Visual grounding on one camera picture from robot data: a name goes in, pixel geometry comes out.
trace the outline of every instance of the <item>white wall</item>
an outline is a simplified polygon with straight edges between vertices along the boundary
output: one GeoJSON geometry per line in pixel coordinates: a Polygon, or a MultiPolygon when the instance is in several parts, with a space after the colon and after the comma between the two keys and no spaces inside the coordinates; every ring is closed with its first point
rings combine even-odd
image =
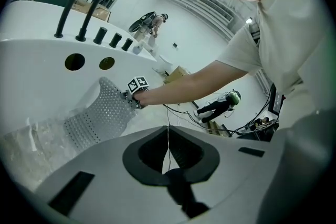
{"type": "Polygon", "coordinates": [[[110,11],[109,23],[126,31],[144,14],[155,11],[159,0],[115,0],[110,11]]]}
{"type": "MultiPolygon", "coordinates": [[[[179,6],[161,0],[155,11],[169,15],[167,23],[159,30],[156,42],[159,46],[159,54],[169,58],[174,68],[180,65],[191,73],[197,72],[216,60],[225,49],[227,42],[221,36],[179,6]],[[178,50],[173,48],[174,42],[178,45],[178,50]]],[[[229,118],[226,119],[222,115],[216,119],[219,125],[224,124],[229,130],[239,128],[254,118],[267,99],[257,80],[250,75],[230,83],[217,93],[229,92],[232,89],[241,93],[241,102],[229,118]]],[[[213,102],[218,96],[218,94],[211,94],[195,102],[203,107],[207,105],[207,101],[213,102]]]]}
{"type": "Polygon", "coordinates": [[[169,16],[159,29],[156,43],[159,54],[167,57],[173,68],[182,66],[191,73],[197,72],[214,61],[227,45],[205,23],[173,3],[160,0],[155,11],[169,16]]]}

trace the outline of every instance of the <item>black cable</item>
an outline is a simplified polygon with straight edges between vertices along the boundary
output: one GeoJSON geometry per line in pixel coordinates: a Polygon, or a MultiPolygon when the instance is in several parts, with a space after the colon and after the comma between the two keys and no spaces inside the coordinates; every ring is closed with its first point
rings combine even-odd
{"type": "Polygon", "coordinates": [[[171,111],[174,111],[174,112],[177,112],[177,113],[180,113],[180,114],[187,114],[189,116],[189,118],[196,124],[198,124],[201,128],[203,129],[206,129],[206,130],[211,130],[211,131],[225,131],[225,132],[232,132],[232,133],[237,133],[239,135],[246,135],[246,134],[249,134],[249,133],[255,133],[255,132],[261,132],[263,131],[264,129],[260,129],[260,130],[256,130],[256,131],[253,131],[253,132],[246,132],[246,133],[241,133],[241,132],[237,132],[237,131],[232,131],[232,130],[227,130],[227,129],[210,129],[210,128],[205,128],[203,126],[201,126],[196,120],[194,120],[194,118],[190,115],[190,113],[188,111],[185,111],[185,112],[180,112],[180,111],[177,111],[177,110],[174,110],[173,108],[167,106],[167,105],[163,105],[165,106],[167,109],[171,110],[171,111]]]}
{"type": "Polygon", "coordinates": [[[254,120],[257,118],[257,116],[259,116],[259,115],[261,114],[261,112],[266,108],[266,106],[269,105],[270,102],[268,102],[268,100],[269,100],[270,96],[271,96],[271,91],[269,91],[269,94],[268,94],[266,103],[265,103],[265,105],[263,106],[263,108],[259,111],[259,113],[258,113],[252,120],[250,120],[250,121],[249,121],[248,123],[246,123],[244,126],[238,128],[238,129],[236,129],[235,131],[238,131],[238,130],[244,128],[245,126],[249,125],[252,121],[254,121],[254,120]]]}
{"type": "MultiPolygon", "coordinates": [[[[168,123],[170,126],[170,120],[169,120],[169,110],[167,109],[167,118],[168,118],[168,123]]],[[[169,149],[169,141],[168,142],[168,156],[169,156],[169,167],[168,167],[168,171],[170,171],[170,164],[171,164],[171,159],[170,159],[170,149],[169,149]]]]}

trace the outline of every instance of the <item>black knob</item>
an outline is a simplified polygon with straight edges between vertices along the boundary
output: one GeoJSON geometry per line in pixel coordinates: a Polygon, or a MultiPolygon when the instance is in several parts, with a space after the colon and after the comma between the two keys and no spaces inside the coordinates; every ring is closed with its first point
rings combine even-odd
{"type": "Polygon", "coordinates": [[[104,36],[106,35],[107,29],[104,27],[100,27],[96,38],[93,40],[94,43],[100,45],[104,39],[104,36]]]}
{"type": "Polygon", "coordinates": [[[121,35],[118,34],[118,33],[116,33],[116,34],[114,35],[114,37],[112,38],[112,40],[111,40],[110,46],[111,46],[112,48],[116,48],[118,42],[120,41],[120,39],[121,39],[121,35]]]}
{"type": "Polygon", "coordinates": [[[124,46],[121,47],[121,49],[123,49],[124,51],[128,51],[128,49],[130,48],[130,46],[132,45],[133,40],[132,39],[127,39],[124,46]]]}

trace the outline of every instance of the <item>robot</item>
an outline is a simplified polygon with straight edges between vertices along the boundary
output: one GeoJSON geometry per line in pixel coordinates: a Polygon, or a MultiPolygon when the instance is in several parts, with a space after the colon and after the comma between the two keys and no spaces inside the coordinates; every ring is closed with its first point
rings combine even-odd
{"type": "Polygon", "coordinates": [[[138,91],[148,91],[149,84],[145,77],[134,77],[127,84],[127,91],[121,93],[121,98],[126,99],[132,108],[143,109],[144,106],[140,102],[133,98],[134,94],[138,91]]]}

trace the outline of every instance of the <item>person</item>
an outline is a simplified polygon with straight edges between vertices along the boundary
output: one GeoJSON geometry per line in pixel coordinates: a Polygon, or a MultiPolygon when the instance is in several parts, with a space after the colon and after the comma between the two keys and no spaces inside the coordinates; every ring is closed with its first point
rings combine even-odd
{"type": "Polygon", "coordinates": [[[199,124],[207,123],[210,120],[213,120],[214,118],[222,115],[226,111],[232,111],[233,107],[239,103],[242,96],[239,92],[233,90],[228,95],[225,95],[223,97],[219,97],[217,101],[211,103],[210,105],[207,105],[201,109],[195,110],[194,114],[196,117],[199,118],[200,114],[203,114],[208,111],[214,111],[210,116],[204,117],[200,119],[198,122],[199,124]]]}
{"type": "Polygon", "coordinates": [[[159,14],[157,15],[151,24],[149,25],[150,34],[153,35],[155,38],[158,37],[159,27],[162,23],[165,23],[168,20],[168,14],[159,14]]]}
{"type": "Polygon", "coordinates": [[[323,2],[256,1],[257,19],[236,33],[217,60],[172,83],[138,92],[134,98],[142,105],[191,102],[263,68],[286,97],[279,116],[280,129],[316,111],[299,70],[333,25],[323,2]]]}

